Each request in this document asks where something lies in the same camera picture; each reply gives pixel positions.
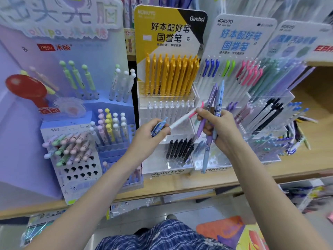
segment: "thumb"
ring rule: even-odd
[[[207,110],[204,110],[202,108],[197,108],[196,112],[198,113],[199,116],[201,116],[204,119],[207,119],[212,124],[215,124],[217,122],[217,117]]]
[[[157,146],[168,134],[171,134],[170,127],[164,127],[155,137],[152,138],[154,144]]]

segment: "person's right hand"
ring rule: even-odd
[[[197,108],[197,119],[201,121],[206,119],[206,125],[203,132],[210,136],[213,133],[213,128],[217,132],[217,139],[215,141],[216,146],[225,154],[230,155],[232,149],[240,142],[244,142],[242,135],[240,134],[233,115],[226,110],[221,111],[221,117],[214,116],[207,110]]]

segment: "plaid clothing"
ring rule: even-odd
[[[197,234],[184,223],[167,219],[141,236],[119,235],[102,239],[96,250],[233,250],[215,239]]]

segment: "person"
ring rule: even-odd
[[[209,121],[203,130],[207,135],[212,134],[212,126],[216,129],[218,137],[215,143],[230,160],[269,249],[330,249],[243,140],[232,114],[222,110],[221,117],[216,117],[200,108],[196,111],[198,120],[205,118]],[[151,131],[159,121],[153,119],[142,125],[119,161],[60,218],[42,231],[26,250],[84,249],[127,177],[170,134],[170,128],[165,125],[159,134],[151,137]],[[141,235],[106,237],[96,249],[231,248],[214,239],[206,239],[180,221],[166,219]]]

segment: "red lollipop graphic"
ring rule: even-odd
[[[48,107],[44,99],[47,91],[39,80],[27,75],[11,75],[6,79],[6,87],[13,94],[33,101],[38,108]]]

